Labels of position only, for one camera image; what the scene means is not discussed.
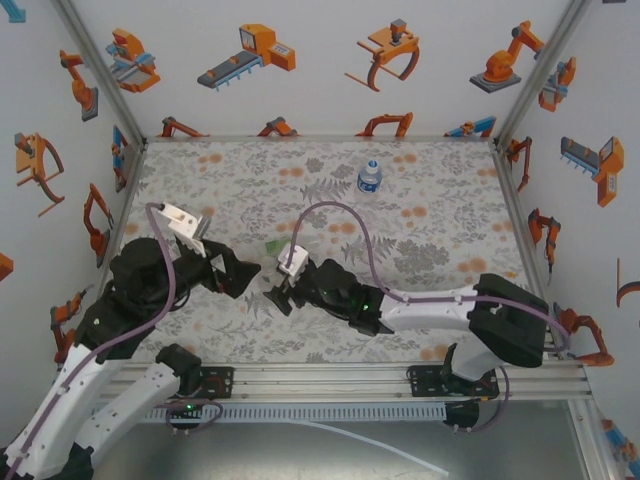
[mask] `gray floor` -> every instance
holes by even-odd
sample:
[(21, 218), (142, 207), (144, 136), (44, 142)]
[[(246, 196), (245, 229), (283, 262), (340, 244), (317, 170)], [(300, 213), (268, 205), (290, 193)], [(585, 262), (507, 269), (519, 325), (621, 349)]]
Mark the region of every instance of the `gray floor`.
[(95, 480), (567, 480), (584, 478), (561, 402), (515, 403), (486, 432), (454, 436), (439, 423), (337, 423), (449, 472), (445, 477), (393, 453), (298, 425), (218, 425), (192, 438), (161, 425), (134, 428)]

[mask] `metal corner post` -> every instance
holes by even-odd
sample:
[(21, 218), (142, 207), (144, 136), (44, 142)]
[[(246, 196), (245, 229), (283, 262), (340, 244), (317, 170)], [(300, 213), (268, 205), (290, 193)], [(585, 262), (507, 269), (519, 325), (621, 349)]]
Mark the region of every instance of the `metal corner post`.
[(129, 110), (120, 89), (111, 76), (109, 67), (104, 63), (91, 35), (87, 31), (82, 19), (78, 15), (71, 0), (51, 0), (58, 16), (62, 20), (67, 32), (71, 35), (74, 43), (80, 51), (80, 56), (87, 66), (91, 68), (96, 78), (98, 86), (106, 96), (114, 109), (122, 127), (128, 134), (128, 139), (135, 144), (136, 150), (141, 150), (144, 146), (144, 135), (136, 121), (133, 113)]
[(593, 0), (571, 0), (567, 6), (500, 130), (498, 146), (503, 151), (509, 147), (509, 142), (513, 138), (520, 122), (535, 101), (540, 90), (542, 90), (542, 87), (544, 87), (547, 78), (555, 68), (558, 58), (560, 58), (560, 54), (592, 3)]

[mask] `bottle cap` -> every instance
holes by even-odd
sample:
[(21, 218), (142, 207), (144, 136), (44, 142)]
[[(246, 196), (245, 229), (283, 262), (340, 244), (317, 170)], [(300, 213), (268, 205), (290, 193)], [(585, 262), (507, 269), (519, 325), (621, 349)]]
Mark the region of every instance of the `bottle cap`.
[(367, 163), (367, 173), (372, 175), (378, 173), (378, 162), (369, 160), (369, 163)]

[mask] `bottle label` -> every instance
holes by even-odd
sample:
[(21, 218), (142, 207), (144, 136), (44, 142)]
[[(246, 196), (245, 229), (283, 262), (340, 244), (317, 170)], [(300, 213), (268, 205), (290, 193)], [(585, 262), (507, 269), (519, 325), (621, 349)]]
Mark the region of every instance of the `bottle label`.
[(363, 192), (367, 192), (367, 193), (375, 192), (378, 189), (378, 185), (380, 184), (364, 182), (362, 178), (358, 176), (358, 188)]

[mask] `cable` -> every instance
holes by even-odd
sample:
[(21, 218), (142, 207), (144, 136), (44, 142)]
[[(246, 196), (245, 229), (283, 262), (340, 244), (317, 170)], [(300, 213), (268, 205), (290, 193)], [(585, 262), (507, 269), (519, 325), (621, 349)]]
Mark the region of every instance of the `cable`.
[(407, 453), (407, 452), (403, 452), (402, 450), (397, 449), (396, 447), (392, 447), (391, 445), (387, 445), (386, 443), (382, 443), (382, 442), (378, 442), (377, 440), (373, 440), (371, 438), (368, 437), (363, 437), (362, 435), (358, 435), (357, 433), (353, 433), (353, 432), (349, 432), (348, 430), (342, 430), (341, 428), (336, 428), (336, 427), (332, 427), (330, 425), (324, 425), (322, 423), (315, 423), (315, 422), (305, 422), (302, 420), (287, 420), (284, 423), (290, 423), (292, 425), (302, 425), (304, 427), (313, 427), (313, 428), (319, 428), (321, 430), (327, 430), (329, 432), (333, 432), (333, 433), (339, 433), (340, 435), (344, 435), (346, 437), (349, 438), (353, 438), (355, 440), (359, 440), (361, 442), (364, 443), (368, 443), (369, 445), (374, 445), (376, 447), (380, 447), (383, 448), (391, 453), (395, 453), (396, 455), (400, 455), (403, 458), (406, 458), (407, 460), (410, 460), (414, 463), (417, 463), (418, 465), (421, 465), (429, 470), (433, 470), (434, 472), (437, 472), (441, 475), (444, 475), (445, 477), (449, 476), (449, 472), (446, 470), (443, 470), (440, 467), (436, 467), (435, 465), (433, 465), (432, 463), (426, 462), (424, 460), (421, 460), (418, 457), (414, 457), (413, 455)]
[[(199, 402), (192, 402), (192, 401), (188, 401), (188, 400), (180, 400), (178, 402), (169, 403), (169, 404), (165, 405), (165, 407), (167, 409), (167, 413), (165, 414), (165, 417), (164, 417), (164, 423), (165, 423), (165, 425), (167, 425), (167, 427), (169, 427), (170, 429), (173, 430), (173, 434), (174, 435), (177, 433), (178, 429), (171, 423), (171, 414), (173, 412), (177, 412), (177, 411), (180, 411), (180, 410), (186, 410), (187, 409), (187, 405), (192, 405), (194, 403), (199, 403)], [(189, 428), (189, 429), (184, 430), (185, 436), (189, 436), (192, 433), (200, 432), (200, 431), (204, 430), (205, 428), (210, 427), (216, 421), (218, 421), (218, 419), (220, 419), (220, 417), (222, 417), (222, 413), (224, 412), (224, 409), (222, 408), (222, 404), (220, 404), (220, 403), (218, 403), (218, 402), (216, 402), (214, 400), (207, 400), (207, 402), (204, 404), (204, 406), (207, 406), (207, 405), (213, 405), (214, 407), (217, 407), (218, 408), (218, 413), (216, 413), (213, 418), (211, 418), (210, 420), (207, 420), (206, 422), (202, 422), (197, 427)]]
[(340, 203), (340, 202), (334, 202), (334, 201), (325, 201), (325, 202), (318, 202), (314, 205), (311, 205), (309, 208), (307, 208), (304, 212), (302, 212), (302, 214), (300, 214), (300, 217), (298, 218), (298, 221), (296, 222), (296, 226), (293, 229), (293, 234), (291, 236), (291, 247), (289, 249), (289, 258), (287, 259), (287, 263), (285, 264), (285, 267), (289, 267), (291, 265), (291, 262), (293, 261), (293, 253), (294, 253), (294, 249), (296, 246), (296, 239), (298, 238), (298, 231), (300, 230), (300, 227), (302, 226), (302, 221), (304, 220), (304, 218), (311, 213), (313, 210), (315, 210), (316, 208), (320, 208), (320, 207), (338, 207), (338, 208), (342, 208), (343, 210), (346, 210), (347, 212), (349, 212), (355, 219), (356, 221), (360, 224), (360, 228), (362, 229), (362, 233), (364, 235), (364, 241), (367, 245), (367, 253), (369, 256), (369, 268), (371, 269), (371, 276), (373, 277), (373, 282), (376, 284), (376, 286), (382, 290), (382, 292), (387, 295), (388, 297), (398, 301), (398, 302), (403, 302), (403, 303), (450, 303), (450, 302), (491, 302), (491, 303), (498, 303), (498, 304), (502, 304), (504, 306), (507, 307), (514, 307), (517, 308), (519, 310), (522, 310), (523, 312), (529, 313), (531, 315), (534, 315), (536, 317), (538, 317), (540, 320), (543, 320), (544, 322), (546, 322), (550, 327), (553, 327), (554, 329), (556, 329), (560, 335), (562, 336), (563, 339), (563, 343), (561, 346), (559, 347), (545, 347), (544, 351), (545, 352), (562, 352), (564, 350), (567, 350), (569, 348), (569, 344), (570, 344), (570, 340), (569, 340), (569, 333), (562, 327), (562, 325), (560, 325), (557, 320), (553, 317), (551, 317), (550, 315), (547, 315), (546, 313), (541, 312), (540, 310), (536, 310), (535, 308), (532, 308), (528, 305), (524, 305), (522, 303), (519, 302), (515, 302), (513, 300), (509, 300), (507, 298), (501, 298), (501, 297), (493, 297), (493, 296), (488, 296), (488, 295), (480, 295), (480, 296), (461, 296), (461, 297), (452, 297), (452, 296), (448, 296), (448, 297), (430, 297), (430, 298), (403, 298), (398, 294), (393, 293), (391, 290), (389, 290), (387, 287), (384, 286), (384, 284), (382, 283), (382, 281), (380, 280), (380, 277), (378, 276), (378, 272), (376, 271), (375, 268), (375, 262), (374, 262), (374, 255), (373, 255), (373, 244), (371, 243), (371, 238), (369, 238), (369, 231), (367, 230), (366, 225), (364, 224), (364, 220), (362, 220), (362, 217), (360, 215), (358, 215), (358, 213), (351, 207), (349, 207), (348, 205), (345, 205), (344, 203)]
[[(174, 300), (175, 300), (175, 294), (176, 294), (176, 281), (175, 281), (175, 272), (173, 270), (173, 262), (171, 261), (171, 253), (169, 250), (169, 246), (167, 245), (166, 240), (164, 239), (164, 237), (162, 236), (162, 232), (160, 231), (160, 227), (158, 226), (158, 223), (156, 222), (153, 213), (151, 212), (151, 209), (155, 208), (156, 210), (162, 210), (164, 208), (164, 206), (162, 204), (159, 203), (147, 203), (145, 205), (145, 212), (147, 213), (147, 218), (149, 219), (149, 223), (151, 224), (151, 228), (153, 229), (153, 233), (156, 236), (156, 239), (158, 240), (158, 244), (160, 245), (160, 250), (162, 251), (162, 256), (164, 258), (166, 267), (167, 267), (167, 276), (169, 278), (169, 294), (167, 295), (167, 301), (165, 302), (164, 307), (162, 308), (162, 310), (160, 310), (160, 312), (158, 312), (158, 314), (151, 320), (149, 320), (148, 322), (144, 323), (143, 325), (134, 328), (133, 330), (131, 330), (128, 333), (122, 334), (116, 338), (113, 338), (111, 340), (109, 340), (108, 342), (100, 345), (98, 348), (96, 348), (95, 350), (92, 350), (86, 357), (84, 357), (82, 359), (82, 361), (71, 371), (71, 373), (69, 374), (69, 376), (62, 382), (62, 384), (60, 385), (60, 390), (61, 391), (68, 391), (69, 390), (69, 385), (71, 385), (71, 382), (73, 382), (73, 380), (75, 380), (75, 378), (80, 374), (80, 372), (82, 371), (82, 369), (84, 367), (86, 367), (89, 362), (91, 362), (94, 358), (96, 358), (98, 355), (100, 355), (102, 352), (110, 349), (111, 347), (118, 345), (119, 343), (122, 343), (124, 341), (129, 340), (130, 338), (136, 337), (138, 335), (140, 335), (143, 332), (146, 332), (147, 330), (153, 328), (156, 323), (158, 323), (160, 320), (162, 320), (165, 315), (169, 312), (169, 310), (171, 309), (171, 305), (173, 304)], [(31, 448), (31, 445), (33, 444), (33, 440), (35, 439), (36, 435), (38, 434), (38, 432), (40, 432), (40, 429), (42, 428), (42, 426), (44, 425), (44, 422), (49, 418), (49, 415), (51, 415), (51, 412), (53, 411), (53, 409), (55, 408), (56, 404), (58, 403), (58, 401), (60, 400), (60, 398), (62, 398), (62, 394), (61, 393), (56, 393), (51, 400), (49, 401), (49, 403), (47, 404), (47, 406), (44, 408), (44, 410), (42, 411), (42, 414), (40, 415), (40, 418), (38, 418), (38, 420), (35, 422), (35, 424), (33, 425), (33, 428), (31, 429), (31, 432), (29, 433), (29, 435), (27, 435), (26, 440), (24, 441), (24, 443), (22, 444), (22, 447), (20, 447), (20, 452), (23, 455), (27, 455), (27, 453), (29, 452), (29, 448)], [(18, 468), (20, 468), (20, 464), (22, 463), (22, 459), (25, 458), (23, 457), (17, 457), (16, 461), (13, 462), (13, 465), (11, 466), (9, 472), (7, 473), (5, 480), (11, 480), (13, 478), (13, 476), (15, 475), (15, 473), (18, 471)]]
[[(502, 365), (500, 365), (498, 368), (500, 369), (500, 371), (502, 372), (502, 375), (504, 376), (504, 400), (500, 402), (498, 409), (495, 411), (495, 413), (489, 420), (487, 420), (485, 423), (483, 423), (479, 427), (467, 428), (466, 429), (467, 433), (482, 432), (483, 430), (486, 430), (489, 427), (495, 425), (496, 423), (498, 423), (498, 420), (500, 420), (500, 417), (502, 417), (502, 415), (504, 415), (504, 412), (507, 410), (507, 403), (509, 403), (509, 395), (511, 392), (509, 377), (507, 375), (507, 371), (504, 369)], [(451, 428), (453, 428), (454, 433), (458, 431), (457, 425), (454, 425)]]

